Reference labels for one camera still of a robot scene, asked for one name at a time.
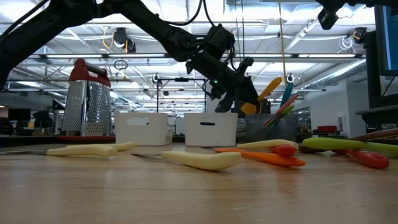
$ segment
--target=desk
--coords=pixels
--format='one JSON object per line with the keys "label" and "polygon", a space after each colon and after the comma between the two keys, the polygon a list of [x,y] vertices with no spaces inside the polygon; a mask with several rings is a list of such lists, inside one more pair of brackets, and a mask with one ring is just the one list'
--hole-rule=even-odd
{"label": "desk", "polygon": [[[136,150],[212,153],[181,144]],[[128,151],[105,159],[0,156],[0,223],[397,222],[398,161],[376,170],[327,152],[298,157],[307,165],[243,159],[207,172]]]}

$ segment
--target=white storage bin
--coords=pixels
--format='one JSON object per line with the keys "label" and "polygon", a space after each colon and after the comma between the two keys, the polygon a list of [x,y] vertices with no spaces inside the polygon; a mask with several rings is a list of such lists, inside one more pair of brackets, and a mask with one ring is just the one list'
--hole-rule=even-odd
{"label": "white storage bin", "polygon": [[135,141],[139,146],[172,143],[173,127],[165,113],[115,113],[116,143]]}
{"label": "white storage bin", "polygon": [[187,146],[235,146],[237,113],[185,113]]}

